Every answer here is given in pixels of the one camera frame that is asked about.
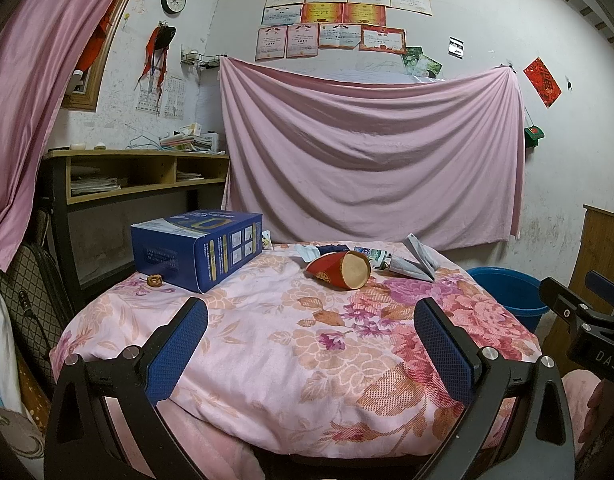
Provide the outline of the person right hand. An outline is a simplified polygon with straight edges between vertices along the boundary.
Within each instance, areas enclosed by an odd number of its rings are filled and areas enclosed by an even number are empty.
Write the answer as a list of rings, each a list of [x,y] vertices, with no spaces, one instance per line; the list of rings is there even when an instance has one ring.
[[[605,426],[614,416],[614,383],[601,380],[588,402],[588,414],[584,423],[584,433],[579,441],[584,442],[584,450],[592,447]]]

